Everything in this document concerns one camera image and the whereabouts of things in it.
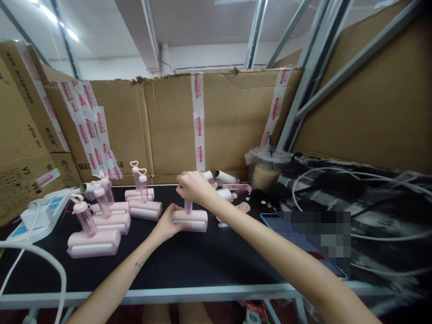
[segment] ceiling light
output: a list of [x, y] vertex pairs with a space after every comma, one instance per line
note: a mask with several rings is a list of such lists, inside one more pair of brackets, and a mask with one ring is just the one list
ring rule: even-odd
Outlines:
[[41, 5], [40, 8], [42, 9], [42, 11], [45, 13], [45, 15], [48, 17], [49, 20], [51, 20], [52, 22], [57, 22], [57, 17], [44, 5]]
[[216, 0], [215, 5], [232, 5], [236, 3], [255, 2], [255, 0]]
[[69, 36], [74, 40], [74, 41], [79, 41], [80, 39], [78, 38], [78, 36], [71, 31], [69, 28], [67, 28], [67, 33], [69, 34]]

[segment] red and white tape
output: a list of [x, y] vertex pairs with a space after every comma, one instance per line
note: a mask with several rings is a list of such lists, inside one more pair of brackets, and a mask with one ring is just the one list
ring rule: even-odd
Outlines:
[[22, 40], [16, 42], [16, 47], [19, 52], [19, 55], [21, 56], [22, 61], [24, 62], [24, 65], [29, 72], [31, 76], [31, 80], [33, 81], [33, 85], [36, 88], [37, 94], [39, 95], [39, 98], [42, 101], [42, 104], [44, 105], [44, 108], [46, 110], [46, 113], [48, 114], [48, 117], [51, 120], [51, 123], [53, 124], [54, 131], [57, 134], [57, 137], [60, 141], [60, 144], [63, 148], [63, 151], [70, 152], [68, 143], [66, 142], [66, 139], [63, 135], [62, 129], [60, 127], [59, 121], [57, 120], [57, 116], [54, 113], [53, 107], [51, 106], [50, 99], [45, 93], [44, 86], [42, 85], [41, 78], [39, 77], [39, 74], [37, 73], [36, 67], [33, 63], [33, 60], [30, 57], [30, 53], [28, 52], [26, 45]]
[[190, 76], [192, 87], [193, 125], [195, 128], [195, 156], [197, 170], [205, 172], [205, 140], [204, 140], [204, 91], [203, 74], [195, 73]]
[[40, 187], [45, 187], [58, 177], [60, 177], [60, 171], [57, 168], [54, 168], [50, 172], [45, 173], [43, 176], [37, 178], [36, 182]]
[[260, 150], [262, 151], [270, 150], [269, 147], [270, 135], [273, 134], [273, 131], [275, 130], [276, 124], [278, 122], [290, 75], [291, 75], [291, 69], [282, 68], [279, 71], [278, 78], [276, 79], [273, 99], [271, 101], [270, 115], [267, 119], [267, 123], [265, 124], [264, 134], [261, 139]]
[[109, 145], [104, 108], [97, 106], [90, 82], [69, 81], [58, 86], [75, 123], [92, 175], [99, 177], [100, 171], [104, 171], [109, 178], [122, 179]]

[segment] black work surface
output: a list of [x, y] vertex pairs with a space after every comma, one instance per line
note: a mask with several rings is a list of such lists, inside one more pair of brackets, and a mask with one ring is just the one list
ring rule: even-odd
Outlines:
[[[124, 201], [124, 191], [132, 187], [113, 188], [114, 199]], [[154, 186], [155, 200], [163, 210], [170, 203], [183, 204], [176, 186]], [[245, 201], [244, 193], [233, 204]], [[268, 208], [253, 202], [250, 216], [260, 220]], [[35, 245], [52, 254], [65, 268], [67, 292], [93, 291], [150, 234], [156, 222], [133, 218], [128, 235], [121, 237], [115, 256], [72, 259], [67, 242], [73, 232], [81, 231], [72, 215], [72, 202], [60, 217], [53, 232]], [[180, 232], [166, 241], [148, 258], [131, 286], [133, 289], [185, 288], [226, 285], [278, 284], [286, 281], [231, 228], [217, 227], [215, 216], [208, 213], [206, 233]], [[0, 258], [0, 282], [3, 282], [19, 250], [7, 249]], [[58, 293], [60, 276], [44, 259], [25, 252], [15, 268], [5, 294]]]

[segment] smartphone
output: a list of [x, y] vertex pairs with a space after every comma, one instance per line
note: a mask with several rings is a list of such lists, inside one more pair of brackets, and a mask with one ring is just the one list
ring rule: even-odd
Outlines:
[[322, 253], [306, 239], [306, 235], [296, 232], [292, 228], [291, 224], [287, 223], [276, 214], [261, 214], [260, 217], [264, 224], [266, 224], [279, 235], [286, 238], [288, 241], [297, 245], [303, 251], [312, 255], [315, 259], [332, 271], [337, 277], [348, 279], [348, 276], [341, 269], [339, 269], [338, 266], [333, 264], [328, 258], [322, 255]]

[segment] black table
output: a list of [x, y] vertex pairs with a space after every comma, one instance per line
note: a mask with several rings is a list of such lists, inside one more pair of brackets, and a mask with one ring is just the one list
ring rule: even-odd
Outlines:
[[[163, 210], [172, 202], [183, 204], [175, 185], [151, 187], [155, 190], [155, 200], [162, 202]], [[124, 201], [124, 191], [132, 188], [114, 187], [115, 200]], [[247, 193], [244, 193], [234, 204], [246, 201], [246, 197]], [[248, 203], [251, 205], [249, 215], [259, 221], [261, 213], [270, 212], [260, 202]], [[66, 253], [67, 241], [73, 232], [81, 230], [78, 219], [72, 215], [72, 204], [69, 202], [53, 232], [35, 243], [51, 253], [65, 268], [65, 307], [79, 306], [156, 225], [154, 221], [132, 217], [129, 234], [121, 237], [115, 256], [72, 259]], [[122, 304], [301, 296], [243, 238], [231, 228], [220, 229], [217, 224], [215, 216], [208, 213], [206, 233], [180, 232], [158, 247], [144, 264]], [[0, 282], [4, 281], [18, 254], [18, 250], [12, 249], [4, 252], [0, 259]], [[360, 295], [382, 293], [365, 283], [351, 281], [349, 285]], [[0, 309], [57, 307], [59, 292], [58, 272], [47, 261], [25, 252], [0, 300]]]

